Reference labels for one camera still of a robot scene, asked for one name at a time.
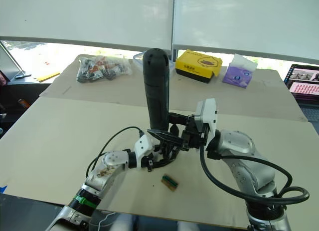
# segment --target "laptop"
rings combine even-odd
[[[319,134],[319,66],[293,64],[284,83]]]

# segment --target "window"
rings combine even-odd
[[[177,56],[180,57],[184,53],[184,51],[185,50],[179,50]],[[233,54],[201,52],[201,51],[199,51],[199,52],[221,58],[223,60],[223,66],[228,66],[234,57]],[[278,71],[282,80],[285,79],[292,64],[314,65],[314,64],[300,63],[300,62],[295,62],[295,61],[276,60],[276,59],[270,59],[270,58],[253,57],[253,56],[245,56],[245,55],[243,57],[245,57],[246,59],[248,59],[254,63],[257,63],[258,69],[270,69],[270,70]]]
[[[31,41],[1,41],[26,74],[42,77],[62,72],[80,54],[133,58],[140,51],[102,47],[41,43]]]

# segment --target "tissue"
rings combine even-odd
[[[223,82],[246,88],[252,79],[257,64],[235,54],[229,64]]]

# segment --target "blue tape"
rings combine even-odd
[[[8,185],[4,186],[4,187],[0,187],[0,193],[4,193],[5,189],[8,187]]]

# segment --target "white roller blind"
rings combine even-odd
[[[0,37],[171,50],[172,4],[173,0],[0,0]]]
[[[176,0],[173,47],[319,62],[318,2]]]

